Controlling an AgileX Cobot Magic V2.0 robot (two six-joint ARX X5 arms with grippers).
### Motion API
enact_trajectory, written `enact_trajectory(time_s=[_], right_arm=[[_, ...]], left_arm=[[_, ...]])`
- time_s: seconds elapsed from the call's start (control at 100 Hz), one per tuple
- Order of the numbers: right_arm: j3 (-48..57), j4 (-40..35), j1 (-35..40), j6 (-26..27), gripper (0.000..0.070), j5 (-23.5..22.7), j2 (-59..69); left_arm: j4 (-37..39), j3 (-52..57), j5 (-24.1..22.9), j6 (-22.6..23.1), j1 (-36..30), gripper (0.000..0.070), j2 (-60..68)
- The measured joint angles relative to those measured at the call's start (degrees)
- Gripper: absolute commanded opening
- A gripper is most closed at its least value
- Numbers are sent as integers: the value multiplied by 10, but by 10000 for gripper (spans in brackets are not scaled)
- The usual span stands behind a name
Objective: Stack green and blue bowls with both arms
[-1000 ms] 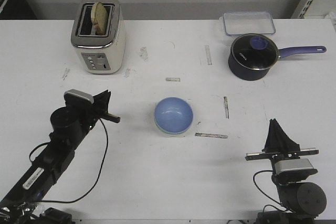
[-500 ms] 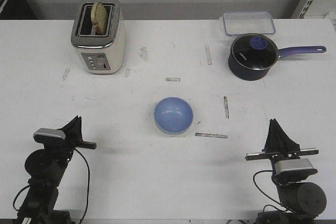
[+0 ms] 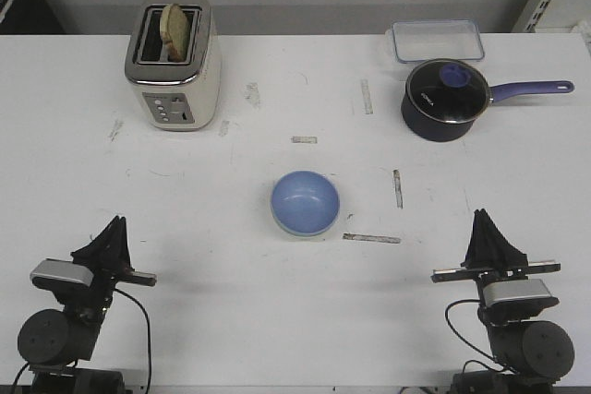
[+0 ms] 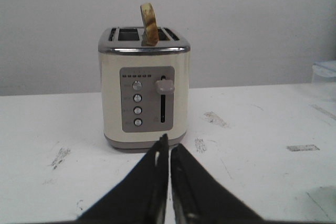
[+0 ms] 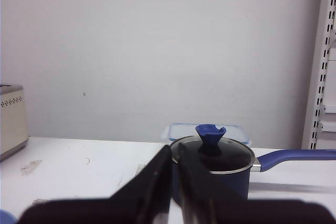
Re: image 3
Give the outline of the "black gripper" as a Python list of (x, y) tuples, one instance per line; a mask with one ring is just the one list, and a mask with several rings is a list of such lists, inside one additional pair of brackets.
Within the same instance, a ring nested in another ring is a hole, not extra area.
[(431, 281), (433, 283), (475, 281), (486, 286), (491, 282), (524, 280), (529, 275), (561, 270), (560, 262), (526, 264), (527, 254), (517, 249), (504, 237), (484, 209), (477, 209), (463, 267), (434, 269)]
[(80, 290), (70, 311), (79, 316), (104, 316), (120, 282), (153, 287), (154, 273), (140, 272), (131, 265), (127, 243), (127, 219), (115, 216), (88, 245), (71, 253), (73, 263), (92, 273), (90, 287)]

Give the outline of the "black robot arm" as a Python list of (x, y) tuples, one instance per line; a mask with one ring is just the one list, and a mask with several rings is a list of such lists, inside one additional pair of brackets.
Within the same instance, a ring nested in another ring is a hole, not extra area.
[(38, 289), (53, 294), (61, 310), (44, 309), (30, 316), (18, 333), (18, 352), (25, 364), (10, 386), (29, 370), (33, 379), (25, 393), (128, 393), (124, 376), (117, 370), (80, 368), (89, 361), (99, 338), (113, 296), (119, 293), (141, 311), (147, 328), (147, 382), (151, 388), (151, 322), (142, 303), (117, 288), (120, 282), (153, 287), (154, 274), (131, 265), (127, 220), (115, 216), (90, 243), (70, 254), (70, 260), (46, 258), (30, 273)]
[(450, 313), (466, 296), (444, 281), (472, 281), (483, 331), (471, 346), (482, 371), (471, 383), (541, 389), (567, 374), (568, 334), (539, 314), (557, 299), (483, 209), (462, 266), (428, 271), (445, 247), (290, 244), (251, 259), (183, 259), (139, 307), (159, 386), (393, 385), (449, 369), (465, 342)]

